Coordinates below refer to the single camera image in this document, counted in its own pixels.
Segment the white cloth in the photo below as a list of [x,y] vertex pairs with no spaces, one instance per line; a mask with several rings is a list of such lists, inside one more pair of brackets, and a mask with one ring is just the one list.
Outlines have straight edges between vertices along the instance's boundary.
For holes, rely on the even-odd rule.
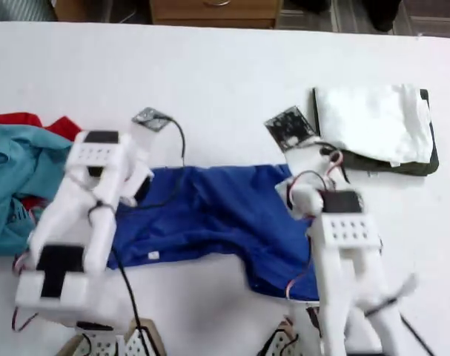
[[411,85],[315,90],[322,138],[338,148],[400,165],[429,163],[431,117]]

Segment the white tabletop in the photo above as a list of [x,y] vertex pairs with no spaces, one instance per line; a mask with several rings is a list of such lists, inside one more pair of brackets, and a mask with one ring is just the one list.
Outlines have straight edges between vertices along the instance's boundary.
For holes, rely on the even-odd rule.
[[[313,116],[316,85],[414,83],[429,89],[440,158],[423,179],[351,172],[380,226],[388,280],[419,273],[401,304],[438,355],[450,355],[450,39],[109,24],[0,23],[0,113],[87,129],[130,129],[146,106],[174,116],[189,165],[281,163],[262,125],[292,105]],[[178,132],[153,141],[151,162],[178,165]],[[10,331],[16,279],[0,258],[0,355],[53,355],[73,331],[37,320]],[[235,257],[128,270],[139,312],[169,355],[255,355],[286,305],[249,292]],[[125,287],[118,280],[118,289]],[[408,355],[424,355],[408,334]]]

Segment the dark green fabric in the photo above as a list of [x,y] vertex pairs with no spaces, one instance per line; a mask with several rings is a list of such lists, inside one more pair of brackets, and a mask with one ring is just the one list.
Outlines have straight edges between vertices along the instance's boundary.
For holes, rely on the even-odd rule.
[[[317,110],[315,89],[312,96],[314,98],[315,124],[317,126],[317,133],[320,135],[319,113]],[[429,93],[426,89],[422,89],[420,91],[420,96],[421,98],[426,100],[427,104],[429,105]],[[439,156],[437,155],[432,123],[430,124],[430,128],[432,134],[432,142],[434,143],[430,163],[410,162],[403,163],[398,167],[391,167],[388,162],[379,161],[377,159],[368,158],[350,151],[343,150],[343,156],[345,157],[345,159],[343,160],[343,166],[348,169],[356,169],[359,171],[394,172],[408,174],[411,176],[427,176],[429,174],[432,174],[439,168]]]

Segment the drawer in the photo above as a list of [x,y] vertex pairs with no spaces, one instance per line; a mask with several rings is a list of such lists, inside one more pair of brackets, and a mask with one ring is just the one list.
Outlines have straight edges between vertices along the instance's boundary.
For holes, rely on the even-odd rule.
[[280,0],[151,0],[161,19],[275,19]]
[[231,19],[231,20],[157,20],[155,24],[166,24],[169,26],[191,26],[191,27],[234,27],[234,28],[273,28],[274,19]]

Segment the cabinet handle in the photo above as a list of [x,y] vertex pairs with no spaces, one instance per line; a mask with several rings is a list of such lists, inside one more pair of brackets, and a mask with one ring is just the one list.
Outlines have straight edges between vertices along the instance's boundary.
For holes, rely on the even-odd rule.
[[220,6],[226,6],[231,2],[231,0],[224,0],[221,2],[212,2],[212,1],[204,1],[203,4],[207,6],[214,6],[214,7],[220,7]]

